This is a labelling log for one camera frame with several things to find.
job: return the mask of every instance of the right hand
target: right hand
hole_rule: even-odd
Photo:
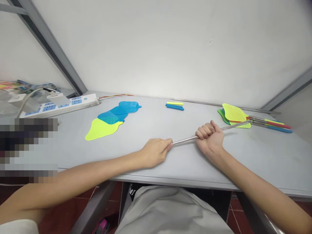
[[[195,134],[199,137],[196,140],[197,146],[215,166],[219,167],[220,154],[224,150],[222,146],[224,133],[222,130],[212,120],[210,123],[199,127]]]

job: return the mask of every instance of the floor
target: floor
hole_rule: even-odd
[[[20,186],[0,186],[0,204],[2,204]],[[83,194],[52,208],[39,225],[40,234],[68,234],[84,208],[98,188],[92,188]],[[117,185],[111,194],[101,218],[108,217],[111,228],[108,234],[114,234],[118,226],[119,207],[121,200],[122,182]],[[312,202],[296,202],[310,216],[312,216]],[[227,224],[235,234],[253,234],[238,199],[231,200]]]

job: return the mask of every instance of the table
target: table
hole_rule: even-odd
[[[98,97],[112,95],[96,93]],[[120,101],[137,101],[142,106],[130,113],[112,135],[86,141],[91,122]],[[184,103],[184,111],[169,109],[170,99],[122,96],[102,100],[98,106],[55,116],[58,132],[45,138],[32,151],[24,152],[28,162],[56,162],[59,171],[83,163],[111,159],[140,150],[149,138],[188,138],[211,119],[224,127],[219,107]],[[272,119],[268,114],[244,111]],[[312,146],[295,133],[286,134],[258,126],[224,132],[224,148],[250,170],[289,196],[312,198]],[[239,190],[216,169],[197,148],[195,141],[174,146],[166,160],[152,169],[130,171],[112,180],[161,185]]]

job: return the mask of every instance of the red wire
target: red wire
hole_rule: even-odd
[[[99,97],[99,98],[108,98],[108,97],[115,97],[115,96],[123,96],[123,95],[127,95],[127,96],[133,96],[133,95],[130,95],[130,94],[119,94],[119,95],[113,95],[113,96],[103,96],[103,97]]]

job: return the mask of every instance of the wall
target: wall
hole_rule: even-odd
[[[72,89],[20,18],[0,11],[0,80],[16,79]]]
[[[277,120],[292,126],[299,137],[312,144],[312,84],[275,110],[282,113]]]
[[[302,0],[33,0],[88,90],[260,108],[312,65]]]

